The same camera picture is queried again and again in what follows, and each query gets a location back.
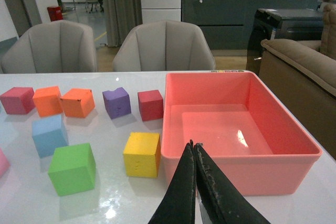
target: pink plastic bin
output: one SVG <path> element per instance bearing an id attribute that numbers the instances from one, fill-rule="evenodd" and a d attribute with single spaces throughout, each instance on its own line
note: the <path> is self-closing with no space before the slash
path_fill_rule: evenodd
<path id="1" fill-rule="evenodd" d="M 161 155 L 168 183 L 190 139 L 246 196 L 293 194 L 322 154 L 251 72 L 167 74 Z"/>

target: white table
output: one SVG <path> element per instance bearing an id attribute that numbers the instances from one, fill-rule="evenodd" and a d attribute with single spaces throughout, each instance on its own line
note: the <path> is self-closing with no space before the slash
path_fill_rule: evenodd
<path id="1" fill-rule="evenodd" d="M 96 108 L 85 119 L 64 116 L 64 123 L 69 144 L 89 142 L 97 163 L 94 190 L 57 196 L 47 175 L 51 157 L 40 159 L 32 139 L 36 109 L 7 115 L 1 105 L 0 148 L 11 167 L 0 178 L 0 223 L 148 223 L 166 191 L 163 166 L 155 179 L 127 177 L 122 152 L 130 132 L 162 133 L 162 119 L 141 121 L 137 92 L 164 96 L 165 74 L 0 74 L 0 94 L 12 87 L 92 89 Z M 129 93 L 132 114 L 111 120 L 102 92 L 118 87 Z M 272 224 L 336 223 L 336 163 L 324 153 L 293 195 L 246 198 Z M 197 202 L 195 223 L 202 223 Z"/>

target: blue cube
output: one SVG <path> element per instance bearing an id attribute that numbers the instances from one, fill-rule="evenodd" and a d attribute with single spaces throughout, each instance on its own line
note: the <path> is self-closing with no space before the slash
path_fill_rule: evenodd
<path id="1" fill-rule="evenodd" d="M 105 109 L 111 119 L 131 113 L 130 96 L 124 88 L 103 92 Z"/>
<path id="2" fill-rule="evenodd" d="M 58 147 L 68 146 L 68 135 L 61 114 L 34 121 L 33 140 L 40 158 L 53 155 Z"/>

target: sofa cushion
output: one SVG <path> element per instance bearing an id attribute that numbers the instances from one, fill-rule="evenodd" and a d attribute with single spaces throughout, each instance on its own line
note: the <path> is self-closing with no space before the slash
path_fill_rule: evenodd
<path id="1" fill-rule="evenodd" d="M 336 96 L 336 60 L 290 39 L 265 39 L 261 45 Z"/>
<path id="2" fill-rule="evenodd" d="M 320 40 L 297 40 L 298 43 L 303 44 L 306 47 L 314 49 L 317 52 L 321 50 L 321 41 Z"/>
<path id="3" fill-rule="evenodd" d="M 326 5 L 323 12 L 320 52 L 336 60 L 336 4 Z"/>

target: dark gray cabinet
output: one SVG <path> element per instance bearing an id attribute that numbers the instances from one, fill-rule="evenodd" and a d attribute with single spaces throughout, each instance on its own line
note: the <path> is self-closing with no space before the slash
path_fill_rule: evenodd
<path id="1" fill-rule="evenodd" d="M 182 21 L 202 29 L 210 49 L 247 49 L 259 8 L 314 9 L 318 0 L 182 0 Z"/>

